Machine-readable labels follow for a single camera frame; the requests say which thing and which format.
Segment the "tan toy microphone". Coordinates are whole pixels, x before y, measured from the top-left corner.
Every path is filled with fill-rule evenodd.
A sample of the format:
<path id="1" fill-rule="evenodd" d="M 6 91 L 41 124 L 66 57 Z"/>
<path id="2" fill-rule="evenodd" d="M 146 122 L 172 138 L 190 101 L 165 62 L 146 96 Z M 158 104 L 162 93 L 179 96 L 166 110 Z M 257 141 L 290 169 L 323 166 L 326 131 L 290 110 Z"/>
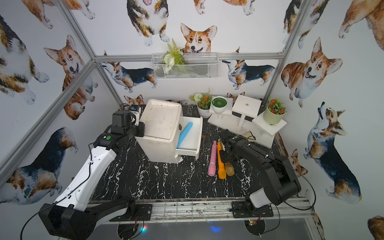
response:
<path id="1" fill-rule="evenodd" d="M 225 163 L 225 171 L 228 176 L 233 176 L 235 174 L 235 169 L 232 163 L 230 162 Z"/>

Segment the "pink toy microphone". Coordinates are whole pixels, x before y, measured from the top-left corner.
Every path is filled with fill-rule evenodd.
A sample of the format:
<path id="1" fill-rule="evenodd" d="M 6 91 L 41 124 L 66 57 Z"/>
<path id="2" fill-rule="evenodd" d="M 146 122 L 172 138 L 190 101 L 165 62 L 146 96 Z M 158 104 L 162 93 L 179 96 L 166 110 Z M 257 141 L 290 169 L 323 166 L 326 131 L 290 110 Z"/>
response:
<path id="1" fill-rule="evenodd" d="M 216 175 L 216 160 L 217 160 L 217 141 L 214 141 L 211 148 L 210 164 L 208 175 L 214 177 Z"/>

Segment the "white three-drawer cabinet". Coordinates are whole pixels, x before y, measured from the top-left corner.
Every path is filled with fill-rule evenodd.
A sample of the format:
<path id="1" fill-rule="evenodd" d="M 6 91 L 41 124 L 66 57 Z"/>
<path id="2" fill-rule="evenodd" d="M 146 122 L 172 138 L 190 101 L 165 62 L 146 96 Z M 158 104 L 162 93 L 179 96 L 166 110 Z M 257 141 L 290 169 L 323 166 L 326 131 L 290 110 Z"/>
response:
<path id="1" fill-rule="evenodd" d="M 181 104 L 151 99 L 140 121 L 145 124 L 145 135 L 142 138 L 136 137 L 136 140 L 149 161 L 178 164 L 182 156 L 199 159 L 202 117 L 185 117 Z M 193 122 L 193 126 L 177 149 L 180 134 L 189 122 Z"/>

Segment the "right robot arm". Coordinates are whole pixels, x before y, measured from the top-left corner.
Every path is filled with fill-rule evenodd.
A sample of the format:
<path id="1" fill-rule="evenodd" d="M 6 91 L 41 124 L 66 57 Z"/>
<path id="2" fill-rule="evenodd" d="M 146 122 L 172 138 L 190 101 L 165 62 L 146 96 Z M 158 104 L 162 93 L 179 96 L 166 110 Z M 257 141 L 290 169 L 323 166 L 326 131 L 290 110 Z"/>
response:
<path id="1" fill-rule="evenodd" d="M 301 191 L 295 169 L 287 157 L 269 155 L 244 136 L 235 135 L 229 130 L 221 131 L 219 136 L 224 144 L 220 156 L 225 163 L 245 159 L 254 162 L 260 172 L 262 188 L 248 197 L 248 202 L 254 208 L 270 204 L 278 206 Z"/>

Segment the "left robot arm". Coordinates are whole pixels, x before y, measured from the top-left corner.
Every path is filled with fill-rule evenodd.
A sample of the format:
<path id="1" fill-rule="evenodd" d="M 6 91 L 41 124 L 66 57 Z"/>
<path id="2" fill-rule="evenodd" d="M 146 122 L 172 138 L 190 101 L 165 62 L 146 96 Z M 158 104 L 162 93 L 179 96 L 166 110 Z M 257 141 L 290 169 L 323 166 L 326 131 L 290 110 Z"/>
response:
<path id="1" fill-rule="evenodd" d="M 86 240 L 99 225 L 128 214 L 135 217 L 136 204 L 131 197 L 89 207 L 88 202 L 107 167 L 117 154 L 125 150 L 132 138 L 142 137 L 145 124 L 128 127 L 110 125 L 96 141 L 89 145 L 90 155 L 67 189 L 53 204 L 44 204 L 39 210 L 50 235 L 69 240 Z"/>

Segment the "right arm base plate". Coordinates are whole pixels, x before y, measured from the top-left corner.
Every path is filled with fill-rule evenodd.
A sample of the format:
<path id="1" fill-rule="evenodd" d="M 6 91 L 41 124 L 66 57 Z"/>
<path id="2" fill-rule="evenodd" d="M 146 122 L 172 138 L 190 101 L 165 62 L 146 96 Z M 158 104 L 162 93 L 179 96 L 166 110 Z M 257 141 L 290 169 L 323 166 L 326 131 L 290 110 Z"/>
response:
<path id="1" fill-rule="evenodd" d="M 233 214 L 235 219 L 274 216 L 271 205 L 256 208 L 250 201 L 232 202 L 229 211 Z"/>

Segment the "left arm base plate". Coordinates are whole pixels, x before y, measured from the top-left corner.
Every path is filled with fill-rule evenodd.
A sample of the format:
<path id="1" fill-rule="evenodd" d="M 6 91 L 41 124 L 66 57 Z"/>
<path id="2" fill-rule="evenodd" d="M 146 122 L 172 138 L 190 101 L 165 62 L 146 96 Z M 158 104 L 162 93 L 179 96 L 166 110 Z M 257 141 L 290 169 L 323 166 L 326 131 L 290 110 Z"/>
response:
<path id="1" fill-rule="evenodd" d="M 138 204 L 134 209 L 129 207 L 124 215 L 115 217 L 111 219 L 110 222 L 132 222 L 135 221 L 137 217 L 142 218 L 144 221 L 149 221 L 152 210 L 152 204 Z"/>

